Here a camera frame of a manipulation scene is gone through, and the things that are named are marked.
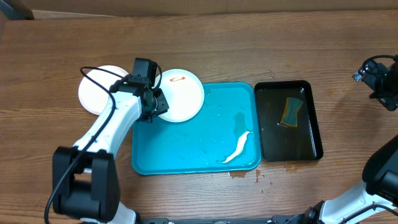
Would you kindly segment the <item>white plate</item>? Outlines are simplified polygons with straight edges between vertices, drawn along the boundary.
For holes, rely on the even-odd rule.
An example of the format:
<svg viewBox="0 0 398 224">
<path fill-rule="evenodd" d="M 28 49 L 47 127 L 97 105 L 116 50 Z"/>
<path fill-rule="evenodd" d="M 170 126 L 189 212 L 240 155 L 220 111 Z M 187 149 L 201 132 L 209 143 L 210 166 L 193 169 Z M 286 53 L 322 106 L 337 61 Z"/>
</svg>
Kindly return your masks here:
<svg viewBox="0 0 398 224">
<path fill-rule="evenodd" d="M 120 77 L 100 70 L 91 70 L 87 75 L 107 90 L 117 80 L 121 79 Z M 109 96 L 104 90 L 86 77 L 83 77 L 78 88 L 78 99 L 84 109 L 95 115 L 100 115 L 108 102 L 108 98 Z"/>
<path fill-rule="evenodd" d="M 158 75 L 155 84 L 160 82 L 169 105 L 166 113 L 159 117 L 165 121 L 181 123 L 193 118 L 203 106 L 204 88 L 202 82 L 192 73 L 183 69 L 171 69 Z"/>
</svg>

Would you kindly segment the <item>green yellow sponge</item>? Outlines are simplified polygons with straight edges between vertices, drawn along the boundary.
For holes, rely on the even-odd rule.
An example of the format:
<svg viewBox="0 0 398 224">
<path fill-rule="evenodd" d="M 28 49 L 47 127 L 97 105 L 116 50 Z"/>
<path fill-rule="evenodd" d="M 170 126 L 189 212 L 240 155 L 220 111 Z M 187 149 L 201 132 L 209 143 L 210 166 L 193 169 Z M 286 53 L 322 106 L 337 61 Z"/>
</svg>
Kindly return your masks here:
<svg viewBox="0 0 398 224">
<path fill-rule="evenodd" d="M 302 105 L 302 100 L 294 97 L 287 97 L 279 124 L 288 128 L 297 128 L 299 121 L 298 116 Z"/>
</svg>

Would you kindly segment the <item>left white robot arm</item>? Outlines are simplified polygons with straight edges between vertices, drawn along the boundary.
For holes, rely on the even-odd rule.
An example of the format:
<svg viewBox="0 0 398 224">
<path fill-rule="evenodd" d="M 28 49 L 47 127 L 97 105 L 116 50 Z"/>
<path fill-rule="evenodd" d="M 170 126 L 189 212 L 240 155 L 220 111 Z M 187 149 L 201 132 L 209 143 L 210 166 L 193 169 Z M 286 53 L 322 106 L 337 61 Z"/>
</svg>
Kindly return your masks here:
<svg viewBox="0 0 398 224">
<path fill-rule="evenodd" d="M 58 147 L 52 157 L 52 193 L 44 210 L 82 223 L 138 223 L 137 213 L 120 201 L 115 158 L 136 121 L 151 123 L 168 111 L 160 88 L 161 67 L 136 58 L 133 69 L 109 87 L 104 110 L 92 127 L 71 147 Z"/>
</svg>

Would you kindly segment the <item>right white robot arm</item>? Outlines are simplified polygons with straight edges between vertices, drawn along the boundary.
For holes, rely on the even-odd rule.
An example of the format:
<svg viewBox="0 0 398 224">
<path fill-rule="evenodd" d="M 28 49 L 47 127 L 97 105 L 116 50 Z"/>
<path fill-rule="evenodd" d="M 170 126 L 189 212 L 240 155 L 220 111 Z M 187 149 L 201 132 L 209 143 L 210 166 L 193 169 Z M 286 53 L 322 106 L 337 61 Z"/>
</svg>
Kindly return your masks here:
<svg viewBox="0 0 398 224">
<path fill-rule="evenodd" d="M 365 82 L 389 111 L 397 109 L 397 54 L 367 58 L 354 73 Z M 285 218 L 291 223 L 360 223 L 379 212 L 397 215 L 397 136 L 378 149 L 367 161 L 362 181 L 332 200 L 321 201 L 304 213 Z"/>
</svg>

